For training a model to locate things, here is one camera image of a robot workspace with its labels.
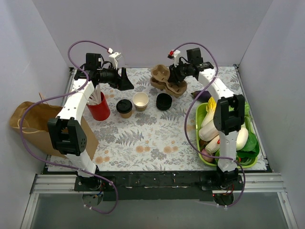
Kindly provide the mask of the black coffee cup lid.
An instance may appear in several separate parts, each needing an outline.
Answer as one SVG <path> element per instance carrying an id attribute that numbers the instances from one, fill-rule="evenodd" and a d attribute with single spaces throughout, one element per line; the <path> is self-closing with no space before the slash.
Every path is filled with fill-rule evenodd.
<path id="1" fill-rule="evenodd" d="M 116 109 L 120 114 L 127 114 L 132 110 L 132 103 L 128 99 L 122 99 L 116 104 Z"/>

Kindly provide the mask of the stack of black lids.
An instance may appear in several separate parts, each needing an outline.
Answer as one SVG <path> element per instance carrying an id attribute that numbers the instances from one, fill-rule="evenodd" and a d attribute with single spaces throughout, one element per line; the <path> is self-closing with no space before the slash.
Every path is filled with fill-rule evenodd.
<path id="1" fill-rule="evenodd" d="M 172 105 L 172 97 L 169 94 L 161 93 L 156 98 L 156 106 L 161 111 L 168 110 Z"/>

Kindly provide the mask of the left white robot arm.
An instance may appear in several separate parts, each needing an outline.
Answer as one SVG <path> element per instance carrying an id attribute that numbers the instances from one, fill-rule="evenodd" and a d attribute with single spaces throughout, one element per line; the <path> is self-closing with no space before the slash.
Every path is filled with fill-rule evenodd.
<path id="1" fill-rule="evenodd" d="M 126 69 L 118 70 L 118 59 L 121 56 L 119 52 L 110 54 L 110 66 L 104 68 L 98 54 L 88 53 L 85 67 L 78 68 L 75 74 L 72 94 L 58 115 L 48 121 L 53 148 L 72 162 L 79 176 L 86 177 L 85 185 L 92 191 L 98 190 L 102 182 L 95 175 L 98 168 L 86 151 L 87 136 L 81 127 L 81 118 L 87 101 L 100 83 L 107 83 L 120 91 L 134 88 Z"/>

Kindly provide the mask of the brown cardboard cup carrier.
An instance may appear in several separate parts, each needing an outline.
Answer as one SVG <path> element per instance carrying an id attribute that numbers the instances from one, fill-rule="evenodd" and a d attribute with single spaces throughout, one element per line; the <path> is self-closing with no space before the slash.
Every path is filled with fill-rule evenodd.
<path id="1" fill-rule="evenodd" d="M 168 82 L 170 77 L 170 70 L 165 65 L 159 64 L 151 69 L 151 86 L 164 90 L 171 96 L 179 98 L 183 95 L 187 89 L 187 82 L 182 81 L 181 83 L 175 84 Z"/>

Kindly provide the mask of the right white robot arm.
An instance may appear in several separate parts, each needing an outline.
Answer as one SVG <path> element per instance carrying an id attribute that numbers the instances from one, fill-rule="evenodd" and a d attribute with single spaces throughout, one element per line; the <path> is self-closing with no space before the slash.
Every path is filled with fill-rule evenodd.
<path id="1" fill-rule="evenodd" d="M 173 64 L 170 66 L 169 81 L 178 83 L 188 76 L 193 76 L 205 86 L 202 92 L 207 90 L 216 101 L 213 123 L 220 137 L 218 167 L 222 174 L 215 178 L 215 182 L 220 189 L 225 190 L 233 184 L 233 178 L 228 172 L 238 170 L 236 141 L 244 124 L 245 99 L 241 94 L 234 94 L 217 77 L 219 66 L 212 53 L 201 44 L 195 43 L 195 45 L 201 46 L 210 54 L 215 67 L 207 67 L 204 64 L 199 48 L 187 50 L 187 63 L 182 64 L 180 62 L 181 52 L 175 48 L 168 54 L 168 58 L 173 60 Z"/>

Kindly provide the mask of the brown paper coffee cup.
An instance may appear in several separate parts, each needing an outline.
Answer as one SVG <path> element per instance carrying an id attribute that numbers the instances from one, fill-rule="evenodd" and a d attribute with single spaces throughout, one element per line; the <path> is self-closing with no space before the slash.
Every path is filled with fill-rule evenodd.
<path id="1" fill-rule="evenodd" d="M 149 97 L 146 93 L 138 92 L 133 96 L 132 102 L 135 105 L 135 109 L 142 112 L 147 108 Z"/>

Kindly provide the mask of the brown paper bag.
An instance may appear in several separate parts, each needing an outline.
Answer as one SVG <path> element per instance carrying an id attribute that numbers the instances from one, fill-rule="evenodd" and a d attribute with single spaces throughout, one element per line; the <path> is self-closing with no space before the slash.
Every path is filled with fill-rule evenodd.
<path id="1" fill-rule="evenodd" d="M 25 115 L 22 132 L 24 138 L 43 153 L 65 158 L 64 155 L 52 147 L 47 127 L 48 120 L 55 118 L 61 109 L 61 106 L 49 105 L 48 103 L 41 103 L 35 106 Z M 87 136 L 86 151 L 90 159 L 93 159 L 98 146 L 98 140 L 84 118 L 81 119 L 81 127 Z"/>

